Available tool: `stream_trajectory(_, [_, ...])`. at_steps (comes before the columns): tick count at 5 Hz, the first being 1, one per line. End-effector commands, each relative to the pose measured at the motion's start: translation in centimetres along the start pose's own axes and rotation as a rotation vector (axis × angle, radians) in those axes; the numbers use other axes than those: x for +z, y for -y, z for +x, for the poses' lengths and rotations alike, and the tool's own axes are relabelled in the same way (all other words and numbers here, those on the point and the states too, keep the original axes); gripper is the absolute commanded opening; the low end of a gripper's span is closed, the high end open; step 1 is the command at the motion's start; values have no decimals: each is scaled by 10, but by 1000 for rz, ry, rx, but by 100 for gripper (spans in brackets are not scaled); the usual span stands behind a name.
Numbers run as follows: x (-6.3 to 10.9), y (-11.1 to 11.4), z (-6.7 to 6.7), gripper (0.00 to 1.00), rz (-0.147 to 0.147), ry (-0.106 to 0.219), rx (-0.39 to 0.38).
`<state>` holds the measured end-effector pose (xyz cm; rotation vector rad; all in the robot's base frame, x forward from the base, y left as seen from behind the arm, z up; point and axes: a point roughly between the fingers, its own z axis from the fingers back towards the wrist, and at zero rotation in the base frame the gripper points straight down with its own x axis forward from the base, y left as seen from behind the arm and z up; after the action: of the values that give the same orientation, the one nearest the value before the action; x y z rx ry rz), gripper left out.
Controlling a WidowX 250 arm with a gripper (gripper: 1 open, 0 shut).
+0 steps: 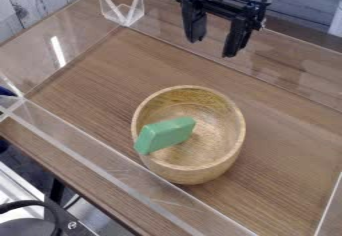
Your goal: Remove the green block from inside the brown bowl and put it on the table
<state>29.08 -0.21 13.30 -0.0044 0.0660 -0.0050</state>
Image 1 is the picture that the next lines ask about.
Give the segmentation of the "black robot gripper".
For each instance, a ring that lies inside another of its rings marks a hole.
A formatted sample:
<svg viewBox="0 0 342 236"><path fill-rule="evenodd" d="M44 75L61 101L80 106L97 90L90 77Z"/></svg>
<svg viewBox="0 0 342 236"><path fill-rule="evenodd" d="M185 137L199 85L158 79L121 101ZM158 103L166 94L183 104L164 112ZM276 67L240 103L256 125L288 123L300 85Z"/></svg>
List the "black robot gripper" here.
<svg viewBox="0 0 342 236"><path fill-rule="evenodd" d="M205 36L205 13L211 13L227 20L233 19L221 52L221 56L228 58L233 57L239 50L245 47L251 31L260 30L264 27L265 10L271 5L271 0L176 1L181 6L184 34L191 43L201 41Z"/></svg>

